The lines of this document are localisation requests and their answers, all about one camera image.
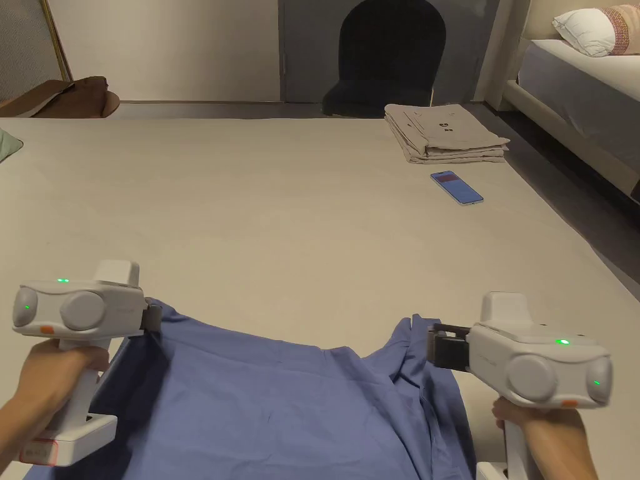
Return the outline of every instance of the brown leather item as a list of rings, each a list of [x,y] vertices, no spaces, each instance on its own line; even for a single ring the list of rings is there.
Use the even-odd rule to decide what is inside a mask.
[[[70,85],[34,115],[35,118],[102,118],[107,103],[107,79],[87,77]]]
[[[71,85],[71,82],[47,80],[24,95],[7,102],[0,108],[0,117],[19,116],[29,110],[33,110],[53,95],[63,92],[69,85]]]
[[[104,118],[118,107],[104,77],[75,82],[49,80],[0,108],[0,116]]]

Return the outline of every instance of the phone screen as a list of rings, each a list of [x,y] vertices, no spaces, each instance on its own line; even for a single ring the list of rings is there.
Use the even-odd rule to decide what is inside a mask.
[[[479,204],[484,198],[452,171],[434,173],[431,178],[461,205]]]

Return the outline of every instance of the black chair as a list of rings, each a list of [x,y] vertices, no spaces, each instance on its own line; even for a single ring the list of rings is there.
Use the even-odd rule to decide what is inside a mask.
[[[365,0],[340,30],[340,81],[326,115],[382,118],[385,106],[429,106],[447,31],[426,0]]]

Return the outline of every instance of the bed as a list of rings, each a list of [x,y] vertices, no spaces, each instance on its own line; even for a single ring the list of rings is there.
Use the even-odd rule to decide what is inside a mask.
[[[402,317],[470,325],[486,292],[521,291],[535,319],[611,350],[613,404],[584,418],[600,478],[635,477],[640,304],[508,163],[456,166],[486,199],[460,207],[429,178],[442,166],[408,164],[384,120],[17,118],[0,128],[25,142],[0,164],[3,364],[34,343],[10,331],[19,283],[82,278],[103,258],[137,260],[145,294],[201,321],[359,355]],[[499,121],[491,128],[513,138]],[[0,369],[0,402],[17,376]],[[500,460],[495,393],[456,379],[479,460]]]
[[[486,100],[496,109],[520,110],[640,202],[640,56],[587,57],[552,25],[570,10],[620,0],[507,3],[511,9]]]

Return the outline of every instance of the gray floor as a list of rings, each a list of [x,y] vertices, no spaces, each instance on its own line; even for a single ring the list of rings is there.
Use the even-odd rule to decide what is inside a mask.
[[[582,169],[579,159],[561,145],[556,145],[553,139],[538,131],[534,125],[526,123],[528,119],[503,116],[536,148],[488,108],[471,105],[468,109],[489,130],[511,139],[510,165],[590,243],[622,284],[640,300],[640,222],[637,221],[640,208],[635,212],[635,207],[631,207],[630,214],[627,205],[621,207],[615,198],[606,195],[607,192],[598,186],[597,180],[590,179],[589,174],[575,173]],[[321,106],[317,104],[170,103],[122,104],[112,118],[254,119],[322,116]],[[572,160],[578,168],[572,168],[570,163],[565,162],[567,159]]]

